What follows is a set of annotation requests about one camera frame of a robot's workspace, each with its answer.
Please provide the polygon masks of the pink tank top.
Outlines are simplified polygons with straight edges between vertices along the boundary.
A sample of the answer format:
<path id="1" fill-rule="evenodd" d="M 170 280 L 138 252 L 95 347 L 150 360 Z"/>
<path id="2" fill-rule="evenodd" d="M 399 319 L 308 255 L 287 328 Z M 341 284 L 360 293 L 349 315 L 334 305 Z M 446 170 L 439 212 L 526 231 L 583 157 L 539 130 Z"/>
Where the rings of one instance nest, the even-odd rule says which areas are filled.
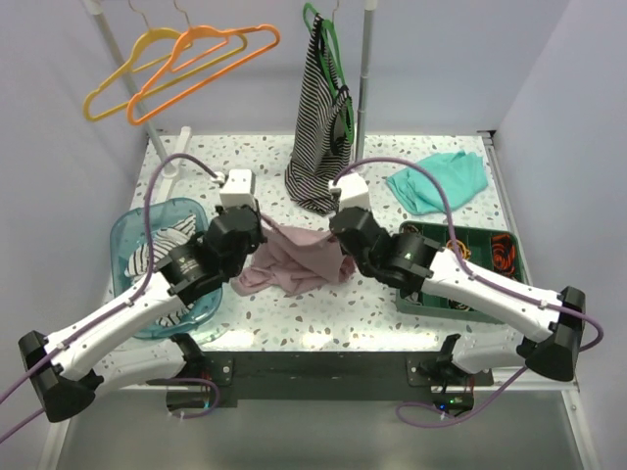
<path id="1" fill-rule="evenodd" d="M 231 281 L 238 295 L 253 295 L 276 286 L 294 297 L 326 284 L 345 283 L 355 273 L 353 259 L 343 253 L 330 232 L 279 224 L 265 214 L 262 221 L 266 242 L 253 254 L 250 265 Z"/>

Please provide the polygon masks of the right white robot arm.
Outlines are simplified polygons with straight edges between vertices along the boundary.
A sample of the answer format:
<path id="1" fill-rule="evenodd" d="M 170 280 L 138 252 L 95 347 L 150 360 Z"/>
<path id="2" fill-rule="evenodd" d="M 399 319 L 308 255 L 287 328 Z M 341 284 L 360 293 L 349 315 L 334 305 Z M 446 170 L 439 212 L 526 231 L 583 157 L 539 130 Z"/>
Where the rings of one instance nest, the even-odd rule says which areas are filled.
<path id="1" fill-rule="evenodd" d="M 522 284 L 472 263 L 415 232 L 391 235 L 371 211 L 348 208 L 330 220 L 331 233 L 359 272 L 395 288 L 447 298 L 506 325 L 489 334 L 453 334 L 419 371 L 441 383 L 499 367 L 524 366 L 559 382 L 573 380 L 583 336 L 584 294 Z"/>

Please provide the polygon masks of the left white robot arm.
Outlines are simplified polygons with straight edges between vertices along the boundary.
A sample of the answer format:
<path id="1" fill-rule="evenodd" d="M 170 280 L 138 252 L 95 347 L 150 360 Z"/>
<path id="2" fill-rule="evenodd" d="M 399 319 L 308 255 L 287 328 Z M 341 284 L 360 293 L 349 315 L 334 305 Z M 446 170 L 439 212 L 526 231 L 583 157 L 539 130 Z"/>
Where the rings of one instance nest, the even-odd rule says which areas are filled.
<path id="1" fill-rule="evenodd" d="M 198 303 L 237 277 L 247 256 L 264 242 L 256 204 L 219 210 L 209 228 L 151 263 L 140 281 L 77 323 L 19 340 L 25 378 L 49 422 L 70 419 L 98 395 L 127 385 L 175 378 L 196 382 L 203 360 L 195 344 L 176 333 L 147 352 L 121 361 L 114 350 L 155 320 Z"/>

